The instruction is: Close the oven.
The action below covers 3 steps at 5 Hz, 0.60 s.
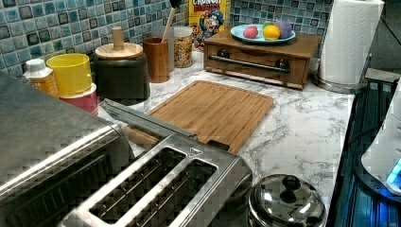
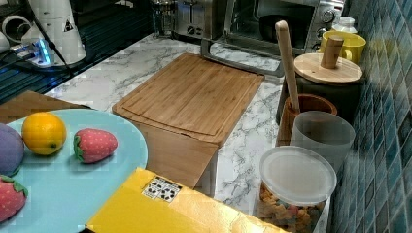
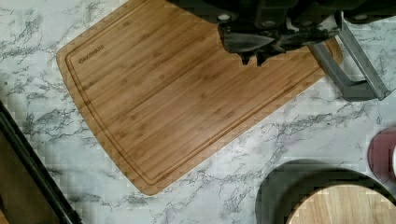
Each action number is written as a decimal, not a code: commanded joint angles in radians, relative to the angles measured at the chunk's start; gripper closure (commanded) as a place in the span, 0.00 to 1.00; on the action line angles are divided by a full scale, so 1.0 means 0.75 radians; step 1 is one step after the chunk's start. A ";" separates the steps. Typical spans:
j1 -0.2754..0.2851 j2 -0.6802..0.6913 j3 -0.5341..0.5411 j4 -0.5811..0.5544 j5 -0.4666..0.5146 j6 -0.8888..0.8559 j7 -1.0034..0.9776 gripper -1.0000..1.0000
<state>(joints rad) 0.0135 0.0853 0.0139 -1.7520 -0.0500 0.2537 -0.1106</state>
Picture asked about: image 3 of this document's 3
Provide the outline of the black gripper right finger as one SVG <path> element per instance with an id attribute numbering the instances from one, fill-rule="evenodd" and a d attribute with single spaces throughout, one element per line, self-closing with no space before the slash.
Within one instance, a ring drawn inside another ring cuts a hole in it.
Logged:
<path id="1" fill-rule="evenodd" d="M 275 41 L 261 47 L 256 53 L 257 65 L 261 66 L 267 59 L 278 54 L 300 49 L 307 45 L 314 45 L 328 40 L 338 34 L 338 31 L 307 29 L 299 32 L 288 30 L 281 34 Z"/>

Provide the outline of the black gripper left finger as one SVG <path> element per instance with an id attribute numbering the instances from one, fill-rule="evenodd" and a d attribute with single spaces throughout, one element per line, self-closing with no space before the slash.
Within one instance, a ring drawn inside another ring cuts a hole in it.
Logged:
<path id="1" fill-rule="evenodd" d="M 219 37 L 223 48 L 237 54 L 242 65 L 248 65 L 252 57 L 257 59 L 257 65 L 262 65 L 267 59 L 274 57 L 276 51 L 271 44 L 275 41 L 272 37 L 258 34 L 236 33 L 230 27 L 218 27 Z"/>

